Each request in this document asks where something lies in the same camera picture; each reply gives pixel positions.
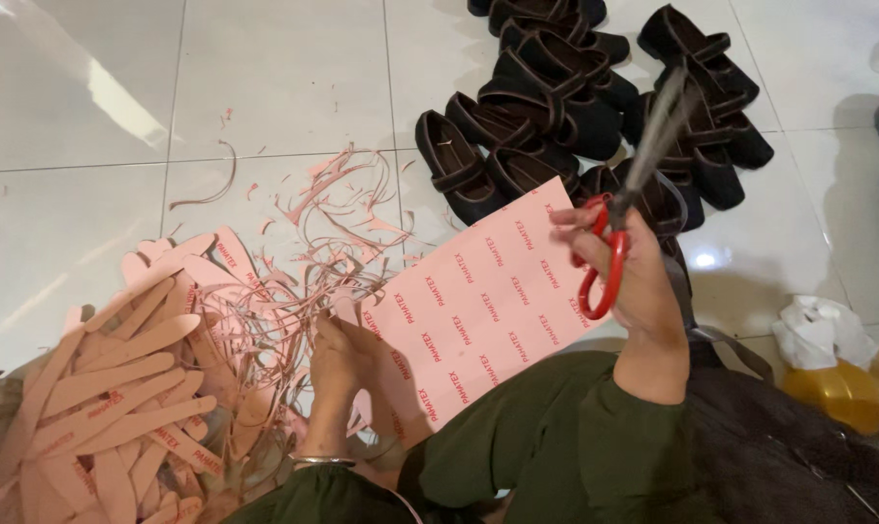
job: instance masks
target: person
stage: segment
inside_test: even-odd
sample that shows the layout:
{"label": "person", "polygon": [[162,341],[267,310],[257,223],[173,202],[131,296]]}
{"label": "person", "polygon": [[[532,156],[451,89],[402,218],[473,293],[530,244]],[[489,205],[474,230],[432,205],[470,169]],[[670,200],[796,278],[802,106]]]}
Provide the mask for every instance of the person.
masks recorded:
{"label": "person", "polygon": [[[597,211],[552,213],[551,237],[607,271],[610,249],[589,232]],[[628,225],[613,309],[629,332],[620,354],[555,355],[502,382],[409,451],[398,493],[344,465],[300,463],[224,522],[479,523],[475,505],[501,490],[512,490],[508,524],[716,521],[693,478],[682,316],[655,236],[636,210]],[[351,403],[372,362],[338,321],[319,318],[317,329],[316,396],[298,454],[342,458]]]}

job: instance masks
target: fingers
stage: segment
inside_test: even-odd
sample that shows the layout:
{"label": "fingers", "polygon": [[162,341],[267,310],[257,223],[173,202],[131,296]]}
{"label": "fingers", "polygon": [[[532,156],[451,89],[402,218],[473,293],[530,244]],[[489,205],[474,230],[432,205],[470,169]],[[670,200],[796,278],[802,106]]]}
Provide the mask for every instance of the fingers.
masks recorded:
{"label": "fingers", "polygon": [[598,218],[600,205],[591,209],[560,209],[550,213],[550,222],[557,226],[572,226],[574,228],[588,228]]}
{"label": "fingers", "polygon": [[550,237],[568,244],[573,253],[581,256],[598,273],[606,274],[611,267],[611,248],[604,241],[582,229],[554,229]]}
{"label": "fingers", "polygon": [[339,349],[347,349],[349,347],[349,338],[324,313],[317,315],[317,337],[322,337]]}
{"label": "fingers", "polygon": [[627,232],[631,237],[631,245],[639,246],[638,251],[647,248],[650,251],[659,251],[659,243],[656,241],[653,230],[646,225],[640,212],[633,208],[627,211]]}

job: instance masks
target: white tile floor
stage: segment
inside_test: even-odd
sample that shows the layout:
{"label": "white tile floor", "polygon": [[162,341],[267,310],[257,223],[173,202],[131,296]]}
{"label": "white tile floor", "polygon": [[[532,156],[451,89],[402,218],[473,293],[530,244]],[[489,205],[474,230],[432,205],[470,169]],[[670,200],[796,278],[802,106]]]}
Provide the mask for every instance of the white tile floor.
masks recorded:
{"label": "white tile floor", "polygon": [[[633,41],[665,3],[608,0],[599,29]],[[178,240],[229,224],[286,256],[289,225],[257,232],[274,217],[269,196],[290,187],[279,178],[349,142],[394,166],[417,160],[417,116],[456,90],[474,96],[497,53],[466,0],[0,4],[11,13],[0,14],[0,369],[53,344],[67,306],[105,302],[122,254],[180,223]],[[742,205],[707,209],[681,243],[700,320],[768,358],[790,294],[850,304],[879,338],[879,0],[848,4],[674,2],[707,33],[729,32],[728,56],[761,87],[747,113],[776,157],[741,175]],[[632,51],[618,71],[651,89],[662,66]],[[239,161],[225,199],[168,211],[225,180],[220,139],[262,158]],[[400,208],[436,244],[455,230],[427,178],[422,161],[399,174]]]}

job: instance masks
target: black shoe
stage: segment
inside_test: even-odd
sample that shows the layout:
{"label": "black shoe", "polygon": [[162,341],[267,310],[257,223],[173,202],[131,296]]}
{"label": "black shoe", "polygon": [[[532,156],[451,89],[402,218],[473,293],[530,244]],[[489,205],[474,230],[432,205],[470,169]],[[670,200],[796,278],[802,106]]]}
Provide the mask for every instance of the black shoe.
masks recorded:
{"label": "black shoe", "polygon": [[562,179],[562,186],[574,205],[588,197],[577,172],[558,171],[517,149],[494,149],[485,164],[494,184],[511,200],[522,197],[557,176]]}
{"label": "black shoe", "polygon": [[487,17],[492,0],[469,0],[469,13],[477,17]]}
{"label": "black shoe", "polygon": [[[760,169],[772,160],[775,155],[772,147],[743,113],[749,103],[746,91],[725,91],[708,69],[688,57],[679,57],[673,63],[677,67],[688,68],[690,79],[704,94],[714,125],[731,130],[732,137],[725,148],[734,165],[744,169]],[[657,89],[661,89],[671,71],[671,67],[666,67],[656,81]]]}
{"label": "black shoe", "polygon": [[516,52],[540,78],[555,83],[569,81],[581,74],[585,87],[568,97],[569,103],[596,98],[623,113],[637,101],[640,93],[625,78],[610,68],[608,55],[596,49],[579,50],[562,37],[549,31],[533,31],[521,42]]}
{"label": "black shoe", "polygon": [[646,20],[637,43],[667,66],[679,55],[698,61],[725,91],[745,91],[748,102],[760,94],[760,87],[725,56],[725,51],[730,48],[727,33],[705,36],[688,17],[671,5],[660,7]]}
{"label": "black shoe", "polygon": [[578,14],[586,27],[595,27],[607,16],[604,0],[494,0],[488,13],[488,31],[501,35],[511,17],[534,17],[552,21]]}
{"label": "black shoe", "polygon": [[472,144],[491,151],[499,147],[520,149],[558,171],[578,173],[578,159],[552,140],[539,136],[537,126],[526,116],[493,103],[478,103],[457,92],[446,103],[446,118]]}
{"label": "black shoe", "polygon": [[430,110],[417,120],[414,138],[430,180],[446,196],[453,213],[467,226],[507,205],[510,200],[485,171],[479,149],[445,116]]}
{"label": "black shoe", "polygon": [[631,44],[622,35],[589,31],[585,18],[573,13],[556,21],[535,17],[511,17],[501,28],[501,51],[517,49],[532,31],[558,34],[580,51],[598,50],[608,55],[609,65],[631,55]]}
{"label": "black shoe", "polygon": [[[744,199],[743,186],[737,180],[734,164],[726,149],[734,137],[734,131],[715,125],[709,106],[694,78],[689,76],[686,79],[686,86],[690,86],[700,100],[685,122],[684,129],[680,131],[676,147],[691,157],[693,184],[701,197],[715,209],[730,209]],[[636,112],[641,118],[640,122],[645,121],[649,115],[652,101],[652,94],[647,93],[643,96],[642,109]],[[638,133],[643,132],[643,124],[638,125],[636,121],[630,120],[626,122],[625,132],[628,141],[639,144]]]}
{"label": "black shoe", "polygon": [[[627,182],[632,163],[632,159],[626,159],[613,170],[606,165],[595,166],[582,175],[583,184],[592,195],[618,194]],[[646,181],[640,197],[634,202],[634,207],[658,239],[682,231],[685,225],[683,206],[677,189],[662,184],[655,176]]]}
{"label": "black shoe", "polygon": [[620,114],[606,103],[570,105],[554,91],[544,96],[526,82],[508,77],[492,78],[479,89],[479,103],[486,101],[525,115],[543,136],[580,157],[606,161],[620,147]]}

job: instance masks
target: scissor blade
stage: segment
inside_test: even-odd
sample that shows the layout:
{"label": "scissor blade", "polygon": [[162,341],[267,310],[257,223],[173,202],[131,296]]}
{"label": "scissor blade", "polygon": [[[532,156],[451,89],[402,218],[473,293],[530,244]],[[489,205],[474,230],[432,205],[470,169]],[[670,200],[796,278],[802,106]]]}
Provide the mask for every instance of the scissor blade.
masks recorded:
{"label": "scissor blade", "polygon": [[[643,129],[643,139],[637,147],[637,154],[633,158],[633,165],[624,185],[625,191],[629,194],[639,193],[653,175],[659,161],[678,135],[679,127],[684,124],[695,106],[696,99],[691,96],[694,93],[683,93],[682,99],[679,99],[686,76],[685,68],[673,71],[656,97],[653,111]],[[677,110],[670,113],[677,100],[679,100]]]}

